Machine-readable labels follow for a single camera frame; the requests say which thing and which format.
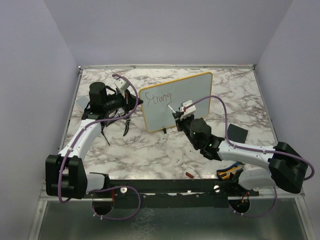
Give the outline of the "yellow framed whiteboard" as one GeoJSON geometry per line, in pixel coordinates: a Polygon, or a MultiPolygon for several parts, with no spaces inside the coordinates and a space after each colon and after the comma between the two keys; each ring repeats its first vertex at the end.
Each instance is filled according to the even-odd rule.
{"type": "Polygon", "coordinates": [[[146,130],[149,133],[175,126],[172,108],[178,111],[186,101],[197,101],[212,94],[213,73],[196,75],[143,87],[139,98],[146,130]]]}

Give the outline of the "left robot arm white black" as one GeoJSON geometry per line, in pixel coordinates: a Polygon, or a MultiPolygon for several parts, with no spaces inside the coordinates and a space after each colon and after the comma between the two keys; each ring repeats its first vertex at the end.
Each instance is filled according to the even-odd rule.
{"type": "Polygon", "coordinates": [[[56,155],[45,160],[45,189],[49,196],[65,203],[82,199],[94,192],[106,197],[111,190],[104,173],[86,173],[83,160],[95,139],[110,122],[129,118],[143,101],[129,88],[133,84],[124,76],[114,74],[115,88],[103,82],[89,86],[89,102],[81,117],[80,126],[70,142],[56,155]]]}

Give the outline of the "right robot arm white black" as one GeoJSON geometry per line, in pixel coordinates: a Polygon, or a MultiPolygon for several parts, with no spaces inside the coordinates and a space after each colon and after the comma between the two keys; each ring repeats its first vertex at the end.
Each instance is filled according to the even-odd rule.
{"type": "Polygon", "coordinates": [[[173,112],[177,130],[184,132],[195,150],[209,160],[234,161],[256,166],[256,170],[243,171],[230,182],[229,189],[240,196],[247,190],[277,186],[298,194],[301,192],[307,164],[287,143],[276,146],[254,146],[239,142],[228,142],[212,134],[211,127],[203,118],[193,114],[185,117],[182,112],[173,112]]]}

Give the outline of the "red marker cap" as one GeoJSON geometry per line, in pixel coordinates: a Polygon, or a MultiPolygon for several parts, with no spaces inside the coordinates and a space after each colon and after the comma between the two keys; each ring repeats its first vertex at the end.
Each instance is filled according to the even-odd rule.
{"type": "Polygon", "coordinates": [[[193,178],[195,177],[194,175],[192,175],[192,174],[189,173],[189,172],[186,172],[185,175],[188,176],[188,177],[191,178],[191,179],[193,179],[193,178]]]}

